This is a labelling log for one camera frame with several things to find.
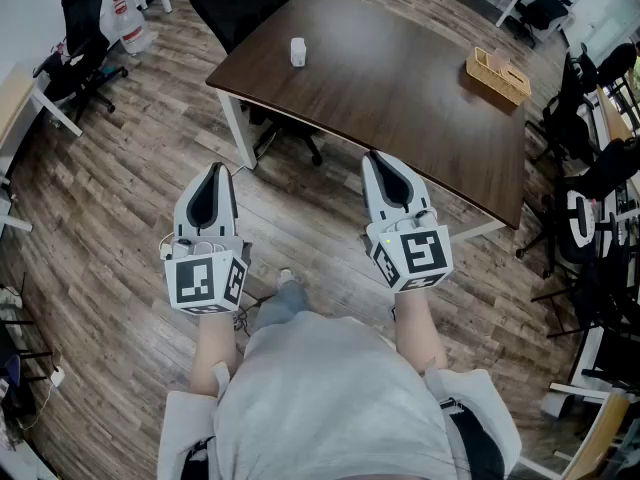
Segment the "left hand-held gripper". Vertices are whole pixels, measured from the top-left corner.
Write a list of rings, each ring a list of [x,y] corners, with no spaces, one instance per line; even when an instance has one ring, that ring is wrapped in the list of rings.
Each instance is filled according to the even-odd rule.
[[[235,234],[238,217],[233,180],[221,162],[202,170],[174,209],[175,237],[159,244],[169,302],[184,313],[233,313],[250,266],[251,244]]]

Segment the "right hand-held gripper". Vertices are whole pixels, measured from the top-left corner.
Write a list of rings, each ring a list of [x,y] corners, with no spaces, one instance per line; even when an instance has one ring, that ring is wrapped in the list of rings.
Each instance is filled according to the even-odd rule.
[[[439,225],[423,179],[379,150],[361,163],[367,252],[393,293],[436,286],[453,271],[448,227]]]

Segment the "person's right forearm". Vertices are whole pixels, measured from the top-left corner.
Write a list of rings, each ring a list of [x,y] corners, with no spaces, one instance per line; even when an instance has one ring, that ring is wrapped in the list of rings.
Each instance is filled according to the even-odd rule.
[[[431,315],[427,290],[397,293],[394,311],[397,352],[419,374],[430,366],[447,369],[445,348]]]

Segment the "person's left forearm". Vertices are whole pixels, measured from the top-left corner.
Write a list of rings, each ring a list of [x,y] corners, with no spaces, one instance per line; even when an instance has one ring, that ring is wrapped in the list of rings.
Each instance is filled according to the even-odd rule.
[[[236,346],[233,315],[217,313],[201,316],[191,368],[190,390],[198,395],[217,397],[220,382],[214,372],[216,366],[225,366],[229,378],[232,378],[241,362],[242,356]]]

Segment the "white table leg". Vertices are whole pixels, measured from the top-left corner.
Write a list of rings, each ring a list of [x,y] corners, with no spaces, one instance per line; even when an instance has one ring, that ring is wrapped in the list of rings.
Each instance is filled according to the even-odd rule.
[[[240,157],[245,167],[253,170],[257,166],[257,159],[253,150],[248,120],[242,114],[240,101],[221,89],[217,89],[216,92]]]
[[[486,216],[479,217],[466,223],[451,226],[449,228],[450,242],[460,243],[499,230],[504,226],[505,224],[499,220]]]

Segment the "person's left leg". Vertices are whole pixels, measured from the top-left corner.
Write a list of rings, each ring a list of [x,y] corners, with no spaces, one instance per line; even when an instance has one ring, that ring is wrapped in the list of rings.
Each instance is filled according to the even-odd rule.
[[[270,325],[286,323],[298,313],[310,310],[304,286],[296,280],[286,281],[273,296],[260,305],[253,331],[257,332]]]

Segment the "woven wicker basket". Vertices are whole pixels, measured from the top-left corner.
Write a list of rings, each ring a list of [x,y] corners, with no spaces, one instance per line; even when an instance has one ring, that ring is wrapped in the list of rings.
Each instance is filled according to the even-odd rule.
[[[523,93],[509,84],[500,72],[494,71],[490,66],[491,53],[482,48],[475,47],[466,60],[466,72],[477,81],[514,103],[521,105],[531,96],[531,86],[529,93]]]

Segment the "clear water jug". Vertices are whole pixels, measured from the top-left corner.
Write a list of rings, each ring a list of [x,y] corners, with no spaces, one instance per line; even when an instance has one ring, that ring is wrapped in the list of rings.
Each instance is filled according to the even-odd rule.
[[[130,55],[144,51],[151,39],[144,16],[133,0],[112,0],[114,28]]]

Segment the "large black office chair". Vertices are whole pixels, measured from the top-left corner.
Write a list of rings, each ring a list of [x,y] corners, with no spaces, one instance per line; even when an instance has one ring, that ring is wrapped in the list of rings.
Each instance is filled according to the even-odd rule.
[[[231,53],[260,24],[289,0],[189,0],[195,12],[214,33],[226,53]],[[241,103],[241,109],[249,112],[249,122],[261,126],[266,120],[271,125],[264,131],[254,150],[259,151],[275,135],[284,131],[301,140],[309,148],[312,163],[322,164],[322,157],[312,140],[317,130],[293,118],[268,111],[247,101]]]

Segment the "white desk with wooden top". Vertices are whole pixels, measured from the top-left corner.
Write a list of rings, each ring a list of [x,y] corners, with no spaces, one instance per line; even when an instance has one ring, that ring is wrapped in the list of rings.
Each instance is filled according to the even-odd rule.
[[[580,480],[595,472],[604,460],[631,405],[631,397],[620,388],[603,392],[552,383],[550,389],[601,402],[591,428],[568,466],[561,474],[551,476],[551,480]]]
[[[83,134],[22,66],[0,62],[0,175],[5,176],[10,170],[26,132],[42,109],[76,137]]]

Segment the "person's grey t-shirt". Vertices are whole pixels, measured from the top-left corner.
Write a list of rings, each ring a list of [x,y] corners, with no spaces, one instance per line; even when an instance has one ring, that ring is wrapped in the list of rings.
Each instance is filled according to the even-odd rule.
[[[419,374],[351,319],[304,311],[258,330],[217,397],[173,391],[158,480],[503,480],[522,443],[489,374]]]

